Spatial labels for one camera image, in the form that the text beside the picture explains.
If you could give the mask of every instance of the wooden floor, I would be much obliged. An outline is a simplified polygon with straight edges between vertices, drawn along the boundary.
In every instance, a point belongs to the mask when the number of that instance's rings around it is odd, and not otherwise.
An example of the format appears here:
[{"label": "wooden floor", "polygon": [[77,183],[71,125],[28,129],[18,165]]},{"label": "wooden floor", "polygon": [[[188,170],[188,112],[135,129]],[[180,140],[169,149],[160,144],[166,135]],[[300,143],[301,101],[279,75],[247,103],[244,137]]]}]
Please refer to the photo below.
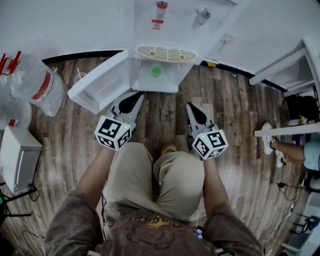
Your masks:
[{"label": "wooden floor", "polygon": [[[70,89],[77,68],[88,73],[105,60],[71,60],[52,66]],[[264,241],[266,251],[272,249],[274,253],[294,218],[293,214],[283,222],[279,232],[274,232],[274,237],[270,236],[292,204],[279,192],[277,183],[297,185],[302,166],[289,164],[277,168],[275,154],[265,155],[261,139],[253,134],[265,121],[274,127],[286,125],[288,111],[282,106],[281,92],[262,85],[250,86],[242,75],[194,66],[178,93],[145,93],[132,140],[145,144],[154,158],[166,143],[174,143],[178,150],[187,151],[185,105],[189,101],[209,110],[215,123],[224,130],[229,148],[216,161],[232,207],[259,241]],[[23,220],[43,237],[67,191],[75,187],[99,150],[94,130],[106,110],[94,115],[66,95],[54,118],[45,116],[36,107],[32,111],[30,131],[43,144],[34,178],[40,197],[36,202],[24,197],[8,205],[16,214],[32,213]],[[295,192],[292,188],[284,191],[288,197]],[[10,195],[7,189],[3,192]],[[303,212],[306,198],[307,194],[300,192],[295,212]],[[40,238],[24,233],[28,244],[24,241],[22,231],[29,229],[19,219],[7,218],[0,230],[19,255],[43,255]]]}]

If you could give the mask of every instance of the electrical outlet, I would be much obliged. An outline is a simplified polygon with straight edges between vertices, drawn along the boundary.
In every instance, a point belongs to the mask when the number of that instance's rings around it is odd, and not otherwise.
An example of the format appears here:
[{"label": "electrical outlet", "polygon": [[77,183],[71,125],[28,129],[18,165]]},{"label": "electrical outlet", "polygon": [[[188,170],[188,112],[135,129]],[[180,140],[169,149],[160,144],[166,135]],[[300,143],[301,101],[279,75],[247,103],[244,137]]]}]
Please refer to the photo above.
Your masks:
[{"label": "electrical outlet", "polygon": [[223,37],[220,39],[221,42],[224,42],[225,44],[231,44],[234,40],[236,39],[236,37],[232,34],[229,33],[225,33],[223,35]]}]

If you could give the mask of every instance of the white box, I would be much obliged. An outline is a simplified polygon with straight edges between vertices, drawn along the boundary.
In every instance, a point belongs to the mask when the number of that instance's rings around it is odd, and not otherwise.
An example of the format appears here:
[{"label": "white box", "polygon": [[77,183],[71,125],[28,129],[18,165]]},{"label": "white box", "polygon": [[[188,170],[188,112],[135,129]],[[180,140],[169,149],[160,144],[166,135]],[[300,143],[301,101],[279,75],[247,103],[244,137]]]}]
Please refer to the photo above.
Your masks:
[{"label": "white box", "polygon": [[30,188],[41,149],[42,145],[28,130],[5,128],[0,150],[1,175],[12,193]]}]

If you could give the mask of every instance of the person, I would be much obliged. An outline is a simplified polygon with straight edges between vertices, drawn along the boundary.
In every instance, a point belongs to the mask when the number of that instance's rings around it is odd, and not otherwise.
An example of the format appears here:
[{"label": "person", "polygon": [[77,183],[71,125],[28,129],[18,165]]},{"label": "person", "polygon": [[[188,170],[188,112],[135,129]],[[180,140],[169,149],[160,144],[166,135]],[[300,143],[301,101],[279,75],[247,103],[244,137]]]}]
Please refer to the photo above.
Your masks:
[{"label": "person", "polygon": [[[201,161],[170,146],[152,164],[140,143],[128,142],[117,152],[103,147],[55,214],[45,255],[263,255],[233,213],[214,159]],[[161,186],[155,201],[153,174]],[[102,192],[109,225],[105,240],[96,212]],[[189,224],[202,192],[207,221],[194,233]]]},{"label": "person", "polygon": [[[272,129],[266,122],[262,130]],[[282,167],[287,163],[304,164],[310,170],[320,171],[320,142],[307,142],[304,146],[284,143],[275,136],[262,136],[264,153],[269,155],[273,151],[277,156],[276,165]]]}]

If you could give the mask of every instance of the white wall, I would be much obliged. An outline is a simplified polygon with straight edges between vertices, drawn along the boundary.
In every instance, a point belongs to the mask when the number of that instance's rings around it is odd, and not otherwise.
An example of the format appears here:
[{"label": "white wall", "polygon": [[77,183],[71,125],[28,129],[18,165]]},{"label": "white wall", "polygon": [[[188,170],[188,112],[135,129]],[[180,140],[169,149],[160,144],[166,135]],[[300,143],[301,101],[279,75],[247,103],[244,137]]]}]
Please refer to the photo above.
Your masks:
[{"label": "white wall", "polygon": [[[45,59],[126,47],[120,0],[0,0],[0,51],[36,48]],[[237,39],[209,59],[256,73],[302,37],[320,48],[317,0],[253,0],[229,31]]]}]

